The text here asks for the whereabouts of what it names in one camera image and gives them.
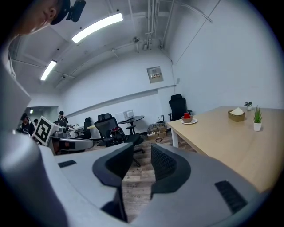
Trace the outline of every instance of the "ceiling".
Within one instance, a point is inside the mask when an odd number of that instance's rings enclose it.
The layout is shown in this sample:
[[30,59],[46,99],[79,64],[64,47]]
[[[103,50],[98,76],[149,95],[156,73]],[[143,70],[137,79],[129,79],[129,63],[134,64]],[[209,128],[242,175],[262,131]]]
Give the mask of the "ceiling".
[[[60,89],[99,62],[116,58],[112,49],[116,50],[118,56],[129,51],[137,51],[136,44],[133,42],[135,36],[140,39],[139,50],[144,51],[142,48],[148,37],[145,34],[148,32],[148,0],[130,0],[133,22],[128,0],[86,0],[86,2],[77,23],[63,20],[35,34],[17,38],[10,46],[12,59],[17,60],[13,61],[17,78],[20,78],[20,81],[28,80],[26,85],[23,85],[26,86],[27,91],[29,91],[27,87],[29,85]],[[170,6],[170,2],[160,3],[156,35],[152,35],[152,48],[158,48],[164,36]],[[122,22],[100,29],[79,43],[71,40],[89,25],[116,13],[122,13]],[[46,81],[41,82],[40,78],[45,67],[52,59],[58,62],[54,71],[59,73],[53,71]]]

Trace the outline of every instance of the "black round table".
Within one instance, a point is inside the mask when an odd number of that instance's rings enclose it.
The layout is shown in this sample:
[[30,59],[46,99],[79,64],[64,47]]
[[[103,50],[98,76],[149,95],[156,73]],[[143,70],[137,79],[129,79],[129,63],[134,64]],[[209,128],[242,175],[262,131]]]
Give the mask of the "black round table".
[[127,123],[130,123],[131,126],[130,127],[127,127],[127,129],[130,130],[130,134],[135,134],[135,131],[134,131],[134,127],[135,125],[133,125],[133,122],[134,121],[139,121],[141,119],[143,119],[145,116],[141,115],[141,116],[134,116],[133,118],[129,119],[128,121],[122,121],[122,122],[118,122],[118,124],[127,124]]

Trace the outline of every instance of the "white wall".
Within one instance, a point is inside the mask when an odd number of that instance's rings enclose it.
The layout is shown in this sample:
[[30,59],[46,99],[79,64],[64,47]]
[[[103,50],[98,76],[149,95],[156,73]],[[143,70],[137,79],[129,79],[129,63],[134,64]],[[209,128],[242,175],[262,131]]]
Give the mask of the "white wall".
[[[146,69],[156,66],[161,67],[164,81],[150,84]],[[64,89],[63,110],[69,115],[115,98],[172,85],[171,60],[161,51],[129,53],[88,70]]]
[[[134,122],[135,132],[142,133],[146,132],[148,126],[152,123],[158,121],[158,116],[163,114],[163,111],[160,107],[160,99],[158,96],[158,92],[156,90],[143,92],[142,94],[135,94],[131,96],[131,98],[125,98],[120,100],[119,102],[109,102],[106,105],[97,106],[94,110],[89,110],[84,113],[77,114],[73,117],[68,117],[68,121],[70,124],[79,124],[83,126],[84,120],[87,117],[92,118],[92,123],[94,124],[98,121],[98,115],[110,113],[113,117],[118,112],[122,112],[125,110],[133,109],[134,115],[144,115],[145,118],[139,121]],[[129,129],[126,129],[130,124],[122,124],[119,125],[124,133],[130,134]],[[96,129],[91,131],[92,138],[100,138],[99,132]]]
[[[198,1],[195,6],[209,15],[214,5],[207,3]],[[181,27],[175,28],[179,32],[169,37],[167,45],[176,61],[174,77],[180,78],[176,93],[186,98],[189,109],[197,114],[218,106],[243,106],[247,101],[284,109],[283,53],[248,3],[221,0],[209,16],[213,23],[206,21],[197,28],[190,26],[196,15],[185,16],[184,10],[180,14]]]
[[42,115],[51,122],[55,122],[58,119],[58,114],[59,114],[58,106],[50,106],[44,109]]

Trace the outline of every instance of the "chair seat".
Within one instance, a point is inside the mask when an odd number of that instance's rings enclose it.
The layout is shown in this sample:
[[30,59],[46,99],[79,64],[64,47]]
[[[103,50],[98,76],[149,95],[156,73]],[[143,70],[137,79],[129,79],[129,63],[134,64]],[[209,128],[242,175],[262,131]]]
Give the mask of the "chair seat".
[[136,145],[139,142],[140,137],[141,136],[139,134],[128,135],[125,142],[126,143],[133,143],[134,145]]

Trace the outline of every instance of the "camera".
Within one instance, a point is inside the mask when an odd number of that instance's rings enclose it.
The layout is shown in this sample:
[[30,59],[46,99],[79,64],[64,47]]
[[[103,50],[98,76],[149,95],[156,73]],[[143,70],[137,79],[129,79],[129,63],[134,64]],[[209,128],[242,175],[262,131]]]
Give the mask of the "camera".
[[84,0],[76,0],[74,6],[70,7],[66,20],[77,22],[80,19],[85,5],[86,2]]

